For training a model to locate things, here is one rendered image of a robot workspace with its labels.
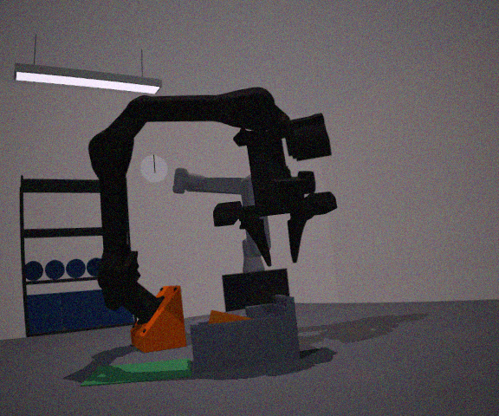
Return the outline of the orange l-shaped part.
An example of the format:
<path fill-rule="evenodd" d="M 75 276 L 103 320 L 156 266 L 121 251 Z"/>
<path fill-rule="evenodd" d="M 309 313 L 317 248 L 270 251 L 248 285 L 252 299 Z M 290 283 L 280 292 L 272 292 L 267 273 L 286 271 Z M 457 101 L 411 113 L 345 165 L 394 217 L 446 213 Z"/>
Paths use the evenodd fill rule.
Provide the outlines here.
<path fill-rule="evenodd" d="M 239 316 L 239 315 L 231 315 L 231 314 L 226 314 L 224 312 L 212 310 L 208 324 L 220 323 L 220 322 L 232 322 L 232 321 L 239 321 L 239 320 L 253 320 L 253 319 Z"/>

